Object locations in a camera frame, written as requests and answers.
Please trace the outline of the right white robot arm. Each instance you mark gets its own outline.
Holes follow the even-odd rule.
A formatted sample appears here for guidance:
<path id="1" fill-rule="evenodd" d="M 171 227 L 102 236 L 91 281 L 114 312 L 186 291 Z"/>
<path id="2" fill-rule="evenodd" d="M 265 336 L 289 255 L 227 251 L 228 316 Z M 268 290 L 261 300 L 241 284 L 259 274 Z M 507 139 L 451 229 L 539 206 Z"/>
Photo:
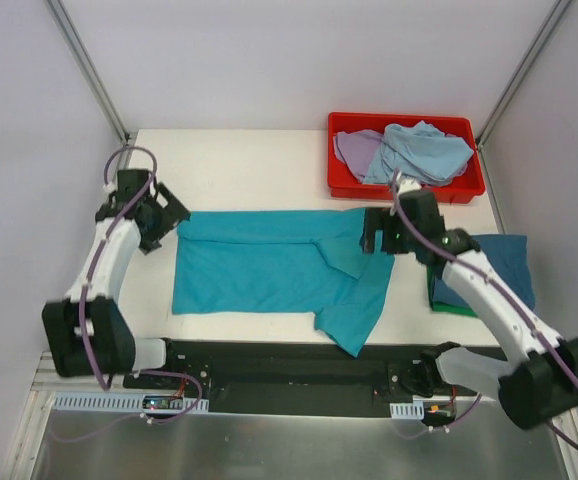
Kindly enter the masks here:
<path id="1" fill-rule="evenodd" d="M 505 355 L 497 360 L 445 342 L 402 374 L 403 389 L 429 398 L 462 386 L 497 399 L 523 430 L 578 407 L 578 338 L 565 339 L 523 303 L 474 237 L 447 228 L 433 193 L 409 191 L 394 200 L 391 208 L 366 209 L 362 250 L 414 254 L 469 305 Z"/>

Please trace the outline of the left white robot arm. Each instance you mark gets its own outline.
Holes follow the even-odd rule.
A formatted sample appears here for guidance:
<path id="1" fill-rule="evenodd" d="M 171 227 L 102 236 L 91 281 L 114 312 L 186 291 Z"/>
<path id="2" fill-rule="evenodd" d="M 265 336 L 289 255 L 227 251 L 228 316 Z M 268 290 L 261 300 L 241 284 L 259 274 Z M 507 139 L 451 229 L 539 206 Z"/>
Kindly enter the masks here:
<path id="1" fill-rule="evenodd" d="M 147 169 L 119 172 L 95 214 L 92 247 L 63 298 L 41 313 L 54 367 L 63 378 L 126 375 L 144 371 L 157 388 L 173 387 L 179 363 L 167 356 L 167 341 L 131 332 L 119 308 L 129 262 L 148 255 L 191 212 Z"/>

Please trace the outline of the teal t shirt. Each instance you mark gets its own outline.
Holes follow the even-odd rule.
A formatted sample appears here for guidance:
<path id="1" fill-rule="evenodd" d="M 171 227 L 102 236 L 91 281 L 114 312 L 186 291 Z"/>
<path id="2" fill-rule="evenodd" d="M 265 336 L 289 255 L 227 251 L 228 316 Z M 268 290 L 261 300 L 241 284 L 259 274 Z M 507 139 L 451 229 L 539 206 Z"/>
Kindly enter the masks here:
<path id="1" fill-rule="evenodd" d="M 172 312 L 311 313 L 356 357 L 382 314 L 393 257 L 366 254 L 365 211 L 197 212 L 177 228 Z"/>

